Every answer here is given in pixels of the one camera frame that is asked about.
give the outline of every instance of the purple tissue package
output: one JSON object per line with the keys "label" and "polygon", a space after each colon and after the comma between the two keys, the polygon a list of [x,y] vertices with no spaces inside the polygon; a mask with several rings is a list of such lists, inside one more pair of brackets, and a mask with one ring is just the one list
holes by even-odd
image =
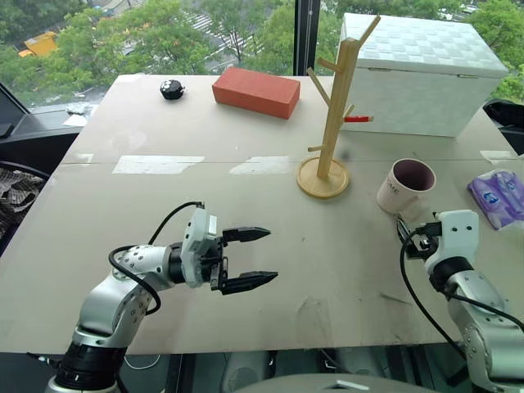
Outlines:
{"label": "purple tissue package", "polygon": [[514,172],[497,169],[481,174],[468,190],[493,228],[524,228],[524,185]]}

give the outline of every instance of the wooden stand base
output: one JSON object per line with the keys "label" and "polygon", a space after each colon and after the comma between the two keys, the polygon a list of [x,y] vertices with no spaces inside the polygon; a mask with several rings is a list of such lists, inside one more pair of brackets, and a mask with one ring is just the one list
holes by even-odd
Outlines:
{"label": "wooden stand base", "polygon": [[350,182],[350,173],[337,160],[331,161],[327,178],[317,176],[320,157],[302,161],[298,169],[297,182],[303,192],[318,199],[328,199],[343,192]]}

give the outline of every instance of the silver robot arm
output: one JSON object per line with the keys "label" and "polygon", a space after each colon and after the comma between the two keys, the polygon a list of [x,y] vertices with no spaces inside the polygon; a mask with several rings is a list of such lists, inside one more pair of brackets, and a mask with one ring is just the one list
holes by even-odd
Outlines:
{"label": "silver robot arm", "polygon": [[399,222],[397,229],[403,242],[408,243],[408,257],[425,260],[432,286],[449,301],[449,314],[461,332],[472,383],[487,391],[524,389],[522,326],[453,297],[462,296],[510,314],[509,301],[472,267],[479,242],[477,213],[456,210],[436,215],[435,223],[415,230],[421,235],[419,246],[414,245],[403,226]]}
{"label": "silver robot arm", "polygon": [[[113,393],[118,372],[148,307],[158,291],[185,282],[199,287],[210,282],[223,294],[249,291],[277,276],[275,272],[250,272],[228,279],[223,250],[229,242],[249,242],[269,234],[257,227],[224,230],[217,236],[216,217],[197,207],[187,223],[183,242],[171,246],[126,246],[113,251],[117,268],[88,295],[73,340],[46,393]],[[133,280],[129,273],[143,280]]]}

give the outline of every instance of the white storage box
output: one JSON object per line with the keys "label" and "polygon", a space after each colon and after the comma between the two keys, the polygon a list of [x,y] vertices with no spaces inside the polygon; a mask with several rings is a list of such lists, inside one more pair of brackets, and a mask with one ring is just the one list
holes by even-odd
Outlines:
{"label": "white storage box", "polygon": [[[341,40],[360,39],[374,16],[345,14]],[[341,129],[454,137],[508,73],[473,26],[382,16],[362,46],[351,115]]]}

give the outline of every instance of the wooden peg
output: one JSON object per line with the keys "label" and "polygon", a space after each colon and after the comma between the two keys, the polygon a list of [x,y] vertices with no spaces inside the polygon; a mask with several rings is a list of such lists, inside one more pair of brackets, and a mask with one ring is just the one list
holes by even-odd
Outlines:
{"label": "wooden peg", "polygon": [[334,63],[331,63],[330,61],[327,61],[326,59],[323,59],[320,57],[317,61],[322,67],[325,67],[331,71],[334,72],[341,72],[341,69]]}
{"label": "wooden peg", "polygon": [[362,34],[362,37],[360,37],[359,42],[360,42],[360,46],[361,47],[362,47],[362,45],[364,45],[364,43],[368,39],[369,35],[371,35],[373,30],[377,27],[378,22],[380,22],[380,16],[379,15],[375,16],[375,19],[373,19],[373,22],[371,22],[371,25],[368,26],[368,28],[366,29],[364,34]]}
{"label": "wooden peg", "polygon": [[314,73],[313,69],[311,67],[308,67],[306,72],[308,73],[314,86],[317,88],[318,92],[322,96],[324,102],[326,102],[327,106],[329,106],[329,96],[322,87],[322,84],[320,84],[320,82],[318,81],[317,75]]}
{"label": "wooden peg", "polygon": [[349,116],[354,108],[355,108],[355,105],[351,104],[350,107],[347,108],[346,113],[344,114],[344,117]]}
{"label": "wooden peg", "polygon": [[322,149],[324,149],[324,148],[325,148],[324,145],[315,146],[315,147],[308,147],[308,151],[309,151],[309,152],[312,152],[312,151],[319,151],[319,150],[322,150]]}

